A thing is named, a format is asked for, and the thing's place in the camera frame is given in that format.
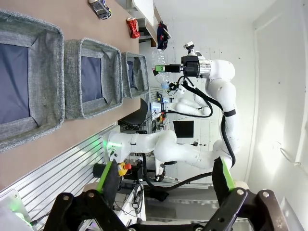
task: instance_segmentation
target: robotic arm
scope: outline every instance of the robotic arm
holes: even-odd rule
[[[149,135],[112,132],[107,144],[107,152],[111,160],[115,159],[118,163],[121,163],[130,153],[154,151],[155,157],[161,162],[181,161],[191,166],[207,169],[213,167],[216,158],[221,157],[228,168],[232,167],[230,151],[236,153],[240,148],[237,132],[237,114],[235,111],[236,90],[230,83],[230,80],[235,75],[234,67],[227,61],[206,60],[200,52],[194,51],[192,42],[184,47],[188,50],[188,55],[182,57],[183,65],[156,66],[155,70],[157,73],[159,71],[183,72],[185,77],[191,76],[207,79],[207,94],[214,101],[218,102],[218,105],[223,110],[225,121],[224,131],[220,130],[222,139],[214,143],[212,151],[205,151],[203,146],[195,147],[190,144],[177,144],[176,134],[171,130]],[[195,102],[179,99],[176,103],[163,104],[163,110],[191,116],[209,115],[210,110],[205,99],[200,94],[196,94],[201,92],[199,89],[193,86],[192,83],[189,85],[185,78],[179,87],[186,88],[195,93]]]

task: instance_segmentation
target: bolt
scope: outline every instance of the bolt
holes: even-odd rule
[[[244,194],[244,191],[241,190],[241,189],[238,189],[236,192],[237,192],[237,194],[239,194],[239,195],[243,195],[243,194]]]
[[[263,192],[262,195],[266,198],[270,196],[268,192]]]
[[[93,198],[94,197],[94,193],[91,192],[91,193],[88,194],[88,196]]]

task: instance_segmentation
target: small gray basket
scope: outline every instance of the small gray basket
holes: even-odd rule
[[[0,152],[4,152],[49,134],[63,123],[64,39],[52,24],[0,10],[0,44],[0,106],[6,107],[0,114]],[[14,49],[24,49],[22,59]],[[18,60],[25,64],[23,68]],[[24,114],[10,111],[12,106],[22,106]]]
[[[128,62],[132,62],[132,79],[129,79]],[[122,53],[122,74],[125,98],[137,98],[149,92],[148,69],[144,55]]]
[[[83,102],[81,58],[100,59],[102,97]],[[123,103],[121,52],[90,38],[65,41],[65,116],[88,119]]]

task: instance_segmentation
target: black strap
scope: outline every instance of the black strap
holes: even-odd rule
[[[230,116],[233,116],[233,115],[235,115],[235,114],[236,114],[235,109],[233,109],[232,111],[228,111],[228,112],[224,112],[224,113],[223,113],[223,115],[224,115],[225,117],[230,117]]]

